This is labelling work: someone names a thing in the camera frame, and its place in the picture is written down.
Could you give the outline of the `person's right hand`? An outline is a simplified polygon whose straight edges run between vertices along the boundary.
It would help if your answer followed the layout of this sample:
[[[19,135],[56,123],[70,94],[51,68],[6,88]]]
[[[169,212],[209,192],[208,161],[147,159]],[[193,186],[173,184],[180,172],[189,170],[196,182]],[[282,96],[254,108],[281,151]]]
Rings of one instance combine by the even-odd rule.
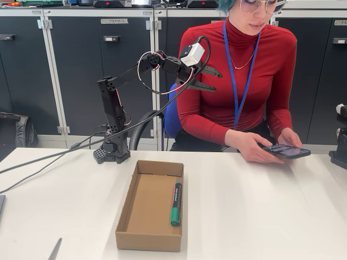
[[[227,130],[224,142],[226,146],[236,148],[248,162],[257,162],[263,164],[279,163],[284,161],[262,149],[258,143],[264,146],[270,146],[272,143],[256,133],[240,132]]]

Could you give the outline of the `person's left hand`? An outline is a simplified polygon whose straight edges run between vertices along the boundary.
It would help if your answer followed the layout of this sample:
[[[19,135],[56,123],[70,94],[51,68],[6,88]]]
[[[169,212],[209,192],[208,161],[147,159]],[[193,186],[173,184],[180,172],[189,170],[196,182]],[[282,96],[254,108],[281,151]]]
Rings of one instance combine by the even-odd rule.
[[[302,147],[303,145],[298,134],[289,127],[286,127],[281,131],[277,138],[277,143],[294,147]]]

